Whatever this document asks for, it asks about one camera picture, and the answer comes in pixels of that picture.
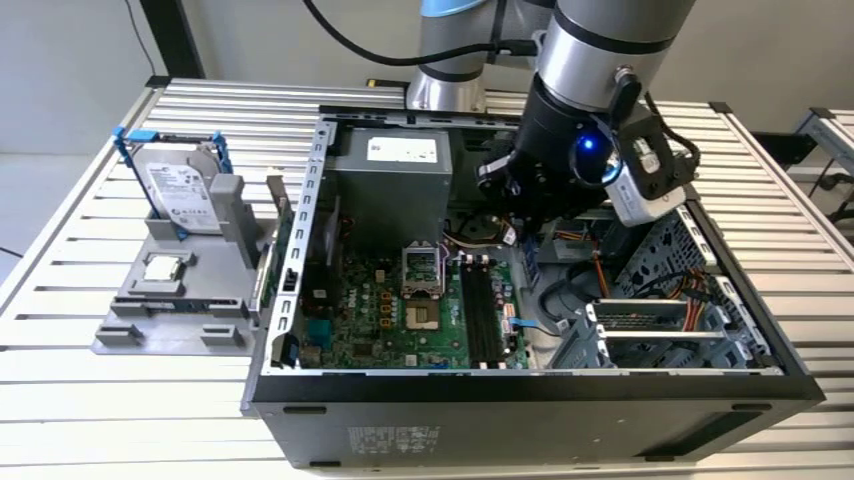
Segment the orange wire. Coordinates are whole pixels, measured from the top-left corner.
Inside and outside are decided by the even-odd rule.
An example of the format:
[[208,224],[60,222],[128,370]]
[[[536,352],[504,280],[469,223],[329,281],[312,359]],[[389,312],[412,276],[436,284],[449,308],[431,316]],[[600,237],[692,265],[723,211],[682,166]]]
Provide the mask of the orange wire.
[[599,261],[599,242],[595,240],[592,242],[592,263],[596,266],[596,276],[599,277],[599,290],[602,292],[602,296],[608,298],[611,296],[611,292],[608,291],[608,284],[604,280],[604,271],[602,270],[602,262]]

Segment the cable connector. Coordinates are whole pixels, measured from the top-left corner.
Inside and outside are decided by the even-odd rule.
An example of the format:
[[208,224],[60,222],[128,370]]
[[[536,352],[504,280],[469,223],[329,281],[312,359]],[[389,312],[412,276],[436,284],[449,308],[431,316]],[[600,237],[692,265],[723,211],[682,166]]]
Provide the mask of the cable connector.
[[500,55],[511,57],[535,57],[539,53],[534,40],[499,40],[496,47]]

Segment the white label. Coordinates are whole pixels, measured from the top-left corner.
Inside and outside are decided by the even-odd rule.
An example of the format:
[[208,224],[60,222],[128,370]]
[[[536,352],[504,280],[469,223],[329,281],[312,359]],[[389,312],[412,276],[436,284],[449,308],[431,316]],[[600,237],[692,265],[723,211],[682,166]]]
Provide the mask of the white label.
[[375,162],[437,163],[436,141],[431,138],[373,137],[367,159]]
[[169,219],[189,233],[220,233],[204,179],[188,165],[148,163],[145,170]]
[[516,229],[512,227],[507,227],[507,231],[504,232],[503,242],[511,247],[516,244]]

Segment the blue tab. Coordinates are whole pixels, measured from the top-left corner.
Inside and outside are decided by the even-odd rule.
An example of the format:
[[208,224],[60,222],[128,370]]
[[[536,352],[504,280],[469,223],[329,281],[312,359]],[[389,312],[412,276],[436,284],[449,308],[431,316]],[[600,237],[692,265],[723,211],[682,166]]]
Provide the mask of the blue tab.
[[421,0],[421,17],[447,17],[480,5],[485,0]]
[[223,173],[235,173],[235,169],[231,166],[231,158],[228,158],[228,144],[219,130],[213,133],[211,142],[216,145],[216,151],[219,152],[219,171]]
[[128,133],[128,140],[131,142],[151,143],[157,139],[160,133],[156,130],[132,130]]
[[520,318],[510,319],[511,325],[519,325],[522,328],[536,328],[539,327],[539,322],[536,320],[522,320]]

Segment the label on power supply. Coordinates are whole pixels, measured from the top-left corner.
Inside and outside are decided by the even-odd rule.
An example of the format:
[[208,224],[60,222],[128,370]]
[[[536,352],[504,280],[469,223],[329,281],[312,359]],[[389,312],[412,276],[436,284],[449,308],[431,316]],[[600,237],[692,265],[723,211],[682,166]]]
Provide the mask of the label on power supply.
[[431,138],[373,137],[367,159],[373,162],[437,163],[436,141]]

